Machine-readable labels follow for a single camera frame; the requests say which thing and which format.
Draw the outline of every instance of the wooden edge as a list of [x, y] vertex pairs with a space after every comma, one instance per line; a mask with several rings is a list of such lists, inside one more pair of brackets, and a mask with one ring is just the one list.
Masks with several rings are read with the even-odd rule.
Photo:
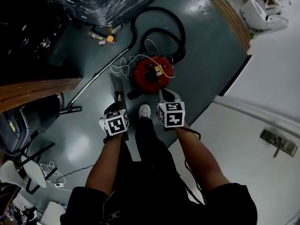
[[224, 9], [225, 15], [234, 22], [238, 30], [242, 33], [244, 39], [249, 43], [249, 31], [247, 31], [245, 25], [241, 22], [233, 7], [228, 3], [227, 0], [218, 0], [218, 2]]
[[239, 24], [240, 28], [243, 30], [245, 38], [247, 38], [250, 42], [251, 41], [251, 35], [250, 35], [250, 31], [249, 29], [245, 26], [245, 24], [242, 22], [241, 17], [237, 14], [237, 12], [233, 9], [233, 7], [230, 5], [230, 3], [228, 2], [228, 0], [222, 0], [227, 7], [232, 10], [232, 15], [234, 17], [234, 19], [236, 20], [236, 22]]
[[67, 86], [62, 86], [57, 88], [50, 88], [50, 89], [35, 91], [35, 92], [22, 94], [16, 97], [2, 100], [0, 101], [0, 113], [40, 98], [44, 98], [56, 93], [72, 90], [76, 88], [76, 86], [77, 84], [72, 84], [72, 85], [67, 85]]
[[0, 101], [8, 98], [13, 98], [19, 95], [27, 95], [31, 92], [46, 90], [50, 88], [74, 84], [77, 85], [80, 81], [81, 78], [65, 78], [5, 85], [0, 87]]
[[241, 33], [241, 30], [239, 29], [238, 25], [232, 20], [232, 18], [229, 16], [226, 9], [222, 6], [220, 0], [213, 0], [212, 3], [216, 6], [216, 8], [224, 15], [225, 19], [228, 21], [231, 28], [236, 32], [237, 36], [239, 37], [241, 43], [244, 45], [246, 52], [250, 48], [249, 42], [246, 40], [246, 38]]

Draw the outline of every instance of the white sneaker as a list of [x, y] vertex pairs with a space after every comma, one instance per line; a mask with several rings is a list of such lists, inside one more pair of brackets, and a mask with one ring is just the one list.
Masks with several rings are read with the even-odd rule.
[[150, 109], [150, 107], [147, 104], [143, 104], [140, 107], [139, 115], [140, 115], [140, 118], [141, 117], [150, 118], [150, 116], [151, 116], [151, 109]]
[[99, 124], [100, 124], [100, 127], [103, 129], [103, 131], [106, 132], [107, 129], [106, 129], [105, 121], [104, 121], [103, 118], [101, 118], [101, 119], [99, 120]]

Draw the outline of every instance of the metal hinge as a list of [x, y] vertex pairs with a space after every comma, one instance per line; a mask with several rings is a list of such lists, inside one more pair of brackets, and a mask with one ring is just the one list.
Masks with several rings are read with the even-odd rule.
[[272, 145], [274, 145], [275, 147], [277, 147], [277, 150], [274, 154], [275, 158], [280, 150], [282, 150], [282, 151], [286, 152], [287, 154], [291, 155], [292, 157], [294, 157], [294, 155], [298, 149], [298, 146], [295, 143], [293, 143], [285, 138], [282, 138], [276, 134], [273, 134], [272, 132], [269, 132], [265, 129], [262, 131], [260, 138], [262, 138], [263, 140], [265, 140], [265, 141], [271, 143]]

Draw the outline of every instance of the black pants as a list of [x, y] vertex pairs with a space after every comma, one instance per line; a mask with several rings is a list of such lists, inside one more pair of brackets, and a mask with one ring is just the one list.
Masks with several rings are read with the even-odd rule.
[[114, 189], [123, 187], [130, 177], [130, 170], [138, 170], [140, 173], [151, 174], [156, 179], [164, 181], [166, 189], [173, 188], [177, 196], [187, 198], [184, 183], [177, 173], [172, 155], [165, 144], [158, 139], [152, 120], [146, 117], [139, 119], [135, 131], [135, 140], [141, 162], [133, 162], [125, 142], [121, 144], [118, 168]]

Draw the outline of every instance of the wrapped pallet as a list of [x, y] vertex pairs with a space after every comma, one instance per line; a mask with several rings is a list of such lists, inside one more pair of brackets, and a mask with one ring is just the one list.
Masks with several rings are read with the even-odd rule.
[[130, 21], [152, 0], [56, 0], [66, 12], [85, 23], [116, 27]]

